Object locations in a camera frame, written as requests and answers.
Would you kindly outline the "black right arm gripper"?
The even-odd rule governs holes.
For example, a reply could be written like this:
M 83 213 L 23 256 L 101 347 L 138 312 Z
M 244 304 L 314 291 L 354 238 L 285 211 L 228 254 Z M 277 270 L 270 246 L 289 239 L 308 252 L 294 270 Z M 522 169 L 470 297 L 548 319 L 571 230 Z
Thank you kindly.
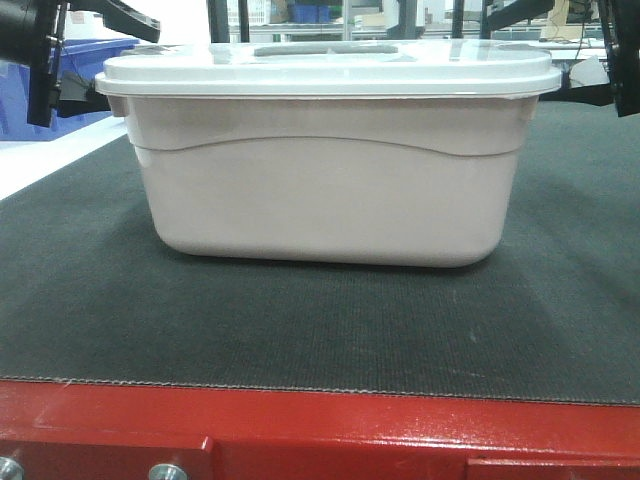
M 605 85 L 569 87 L 564 100 L 594 106 L 614 103 L 619 117 L 639 113 L 639 2 L 598 1 L 607 56 Z

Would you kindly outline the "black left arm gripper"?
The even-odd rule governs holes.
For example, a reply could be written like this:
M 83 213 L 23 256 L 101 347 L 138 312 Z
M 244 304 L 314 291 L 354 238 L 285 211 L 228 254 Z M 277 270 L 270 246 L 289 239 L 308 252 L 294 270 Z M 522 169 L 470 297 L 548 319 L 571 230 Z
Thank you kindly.
M 29 68 L 26 122 L 48 128 L 51 117 L 69 118 L 108 111 L 109 101 L 93 79 L 59 71 L 65 47 L 66 13 L 102 15 L 111 30 L 156 43 L 160 22 L 123 1 L 3 1 L 1 58 Z

